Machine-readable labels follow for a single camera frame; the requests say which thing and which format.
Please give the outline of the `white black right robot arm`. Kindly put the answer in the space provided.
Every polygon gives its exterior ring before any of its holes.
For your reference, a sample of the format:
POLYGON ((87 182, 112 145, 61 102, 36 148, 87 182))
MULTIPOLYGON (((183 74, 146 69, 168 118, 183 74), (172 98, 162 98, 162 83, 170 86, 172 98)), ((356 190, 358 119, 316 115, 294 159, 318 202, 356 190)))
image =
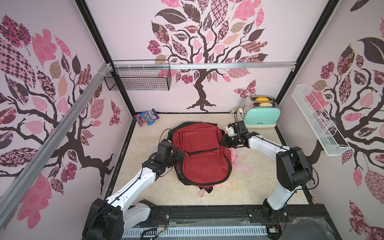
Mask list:
POLYGON ((233 149, 246 147, 276 161, 278 184, 264 200, 261 211, 268 222, 277 219, 292 196, 313 179, 313 167, 301 148, 279 145, 256 132, 249 132, 243 121, 226 127, 222 145, 233 149))

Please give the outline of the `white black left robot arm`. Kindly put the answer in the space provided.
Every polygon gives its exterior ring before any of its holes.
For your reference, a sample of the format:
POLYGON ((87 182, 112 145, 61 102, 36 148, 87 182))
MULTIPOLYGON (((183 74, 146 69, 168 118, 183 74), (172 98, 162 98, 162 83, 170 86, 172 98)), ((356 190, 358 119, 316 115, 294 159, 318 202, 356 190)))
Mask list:
POLYGON ((132 203, 152 185, 167 168, 175 167, 186 157, 169 140, 162 140, 157 152, 142 163, 134 178, 105 200, 96 199, 88 213, 83 229, 83 240, 120 240, 125 231, 144 222, 152 211, 151 204, 132 203))

